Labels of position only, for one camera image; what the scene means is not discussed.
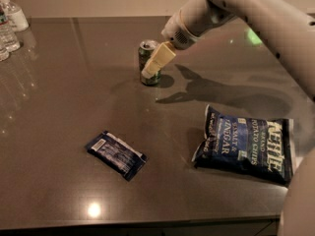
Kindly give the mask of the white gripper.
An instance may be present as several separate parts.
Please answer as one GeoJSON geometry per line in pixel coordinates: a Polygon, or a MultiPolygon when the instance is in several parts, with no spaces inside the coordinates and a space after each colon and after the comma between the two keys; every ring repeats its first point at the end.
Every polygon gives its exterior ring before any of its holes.
{"type": "Polygon", "coordinates": [[[181,11],[176,12],[166,23],[161,35],[166,40],[152,53],[141,74],[144,78],[152,78],[158,71],[176,56],[175,48],[185,50],[195,44],[199,38],[186,28],[181,11]]]}

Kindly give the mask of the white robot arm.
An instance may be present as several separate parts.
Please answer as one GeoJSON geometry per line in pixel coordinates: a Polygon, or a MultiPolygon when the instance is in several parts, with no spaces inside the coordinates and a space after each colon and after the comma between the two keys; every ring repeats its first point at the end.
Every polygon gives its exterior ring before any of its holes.
{"type": "Polygon", "coordinates": [[[151,78],[209,30],[233,18],[247,24],[303,89],[315,97],[314,19],[284,0],[189,0],[166,23],[164,42],[146,63],[142,76],[151,78]]]}

